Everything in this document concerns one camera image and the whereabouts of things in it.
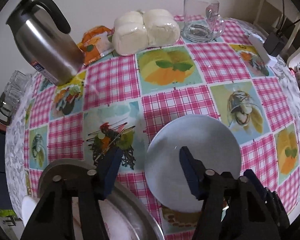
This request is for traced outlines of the light blue bowl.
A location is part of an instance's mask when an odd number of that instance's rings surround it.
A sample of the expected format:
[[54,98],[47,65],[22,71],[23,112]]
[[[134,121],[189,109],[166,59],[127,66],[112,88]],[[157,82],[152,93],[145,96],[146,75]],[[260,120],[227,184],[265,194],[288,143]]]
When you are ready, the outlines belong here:
[[179,161],[186,146],[194,159],[218,174],[238,178],[241,152],[233,133],[207,115],[186,115],[164,126],[152,139],[145,156],[145,177],[153,196],[165,207],[179,212],[198,212],[202,202],[191,194]]

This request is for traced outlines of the white square bowl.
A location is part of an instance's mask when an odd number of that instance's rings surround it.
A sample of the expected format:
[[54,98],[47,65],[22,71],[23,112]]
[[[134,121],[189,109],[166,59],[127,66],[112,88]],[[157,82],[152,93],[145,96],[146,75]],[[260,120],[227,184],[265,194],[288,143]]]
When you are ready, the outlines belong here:
[[21,205],[21,220],[23,221],[23,225],[26,226],[28,223],[32,213],[34,212],[39,198],[33,198],[31,196],[25,196]]

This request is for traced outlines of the clear drinking glass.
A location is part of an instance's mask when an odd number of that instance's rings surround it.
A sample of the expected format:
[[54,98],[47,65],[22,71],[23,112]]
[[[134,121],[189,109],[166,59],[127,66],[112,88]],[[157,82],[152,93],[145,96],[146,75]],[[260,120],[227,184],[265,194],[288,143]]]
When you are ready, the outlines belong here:
[[31,81],[31,78],[31,74],[24,74],[15,70],[4,89],[6,102],[14,106],[18,105],[25,94],[26,87]]

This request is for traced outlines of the floral rimmed round plate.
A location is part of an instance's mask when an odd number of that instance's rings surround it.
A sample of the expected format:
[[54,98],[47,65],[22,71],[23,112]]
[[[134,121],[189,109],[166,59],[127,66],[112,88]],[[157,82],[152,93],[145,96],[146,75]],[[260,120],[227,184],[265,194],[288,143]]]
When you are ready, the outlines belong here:
[[[101,214],[109,239],[139,239],[131,224],[109,201],[99,201]],[[75,239],[83,239],[79,217],[78,197],[72,198],[72,215]]]

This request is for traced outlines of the black power adapter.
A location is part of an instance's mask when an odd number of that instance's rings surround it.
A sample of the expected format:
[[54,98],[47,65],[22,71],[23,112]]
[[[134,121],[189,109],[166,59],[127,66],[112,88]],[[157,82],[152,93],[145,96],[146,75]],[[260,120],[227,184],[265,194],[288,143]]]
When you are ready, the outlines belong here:
[[287,40],[284,37],[272,32],[266,38],[263,47],[268,55],[277,57],[277,55],[279,55],[279,53],[285,47],[286,43]]

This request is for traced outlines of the checkered floral tablecloth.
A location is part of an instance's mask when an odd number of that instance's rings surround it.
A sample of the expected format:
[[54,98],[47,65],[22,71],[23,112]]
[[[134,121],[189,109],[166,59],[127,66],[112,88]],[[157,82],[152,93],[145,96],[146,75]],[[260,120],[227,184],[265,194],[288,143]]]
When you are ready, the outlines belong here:
[[277,191],[288,213],[300,201],[300,91],[283,59],[267,67],[248,36],[254,26],[226,20],[210,43],[181,38],[174,46],[130,56],[111,53],[56,87],[31,75],[7,129],[5,166],[16,214],[25,196],[37,196],[39,178],[54,160],[93,163],[109,146],[125,153],[118,179],[161,225],[167,239],[189,239],[191,216],[168,210],[151,194],[144,173],[147,147],[170,121],[189,114],[231,121],[228,97],[244,91],[255,110],[233,133],[242,169],[252,169]]

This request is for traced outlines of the bag of white buns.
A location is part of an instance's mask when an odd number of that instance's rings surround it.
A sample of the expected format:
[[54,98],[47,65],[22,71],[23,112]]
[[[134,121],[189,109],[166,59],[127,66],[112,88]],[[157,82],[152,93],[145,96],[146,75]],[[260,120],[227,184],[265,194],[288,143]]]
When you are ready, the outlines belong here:
[[115,19],[112,44],[119,55],[127,56],[173,45],[179,37],[179,24],[168,10],[129,11]]

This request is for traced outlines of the white power strip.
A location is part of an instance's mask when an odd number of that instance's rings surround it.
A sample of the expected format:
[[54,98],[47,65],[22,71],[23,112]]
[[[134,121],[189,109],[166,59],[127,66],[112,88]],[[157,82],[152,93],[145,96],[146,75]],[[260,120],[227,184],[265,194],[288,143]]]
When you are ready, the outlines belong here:
[[250,34],[248,37],[249,42],[253,45],[256,49],[257,53],[259,54],[260,58],[264,62],[267,67],[273,67],[277,64],[277,58],[270,56],[265,48],[263,47],[264,41],[262,38],[256,34]]

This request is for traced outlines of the glass coffee pot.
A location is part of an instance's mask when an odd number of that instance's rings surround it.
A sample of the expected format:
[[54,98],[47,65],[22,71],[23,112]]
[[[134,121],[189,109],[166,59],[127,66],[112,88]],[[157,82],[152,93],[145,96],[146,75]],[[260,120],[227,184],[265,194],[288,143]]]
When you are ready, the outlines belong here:
[[3,92],[0,96],[0,123],[9,126],[14,115],[14,108],[6,101],[6,95]]

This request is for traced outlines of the stainless steel thermos jug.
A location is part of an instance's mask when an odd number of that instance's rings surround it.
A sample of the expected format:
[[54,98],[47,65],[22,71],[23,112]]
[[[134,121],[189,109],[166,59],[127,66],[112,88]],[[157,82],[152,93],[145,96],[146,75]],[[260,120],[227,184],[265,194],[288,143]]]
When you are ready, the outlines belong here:
[[6,24],[24,59],[53,84],[69,83],[82,68],[84,54],[53,0],[21,0]]

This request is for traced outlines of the glass mug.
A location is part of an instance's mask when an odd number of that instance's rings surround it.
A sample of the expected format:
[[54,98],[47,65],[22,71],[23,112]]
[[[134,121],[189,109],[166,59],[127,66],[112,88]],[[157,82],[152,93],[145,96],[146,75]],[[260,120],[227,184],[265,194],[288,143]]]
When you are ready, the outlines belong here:
[[210,42],[221,37],[225,21],[218,0],[184,0],[182,36],[191,42]]

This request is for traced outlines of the stainless steel round plate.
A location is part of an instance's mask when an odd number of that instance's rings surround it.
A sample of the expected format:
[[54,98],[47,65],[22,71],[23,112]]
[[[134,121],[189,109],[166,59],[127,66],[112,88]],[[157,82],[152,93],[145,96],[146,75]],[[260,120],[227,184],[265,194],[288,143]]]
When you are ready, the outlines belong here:
[[[69,158],[55,160],[42,172],[37,194],[42,196],[56,175],[60,175],[62,178],[72,178],[80,170],[87,172],[92,169],[95,169],[95,166],[82,160]],[[118,181],[115,182],[113,190],[106,201],[114,210],[123,215],[124,220],[133,228],[137,239],[164,239],[160,225],[148,212],[141,200]]]

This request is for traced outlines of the orange snack packet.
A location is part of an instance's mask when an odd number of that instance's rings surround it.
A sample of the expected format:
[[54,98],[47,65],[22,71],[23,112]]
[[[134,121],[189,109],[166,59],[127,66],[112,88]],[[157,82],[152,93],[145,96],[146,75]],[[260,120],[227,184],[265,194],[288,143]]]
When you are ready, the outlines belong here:
[[113,52],[114,47],[109,40],[112,34],[113,31],[104,25],[93,27],[83,34],[83,38],[77,46],[83,52],[85,66]]

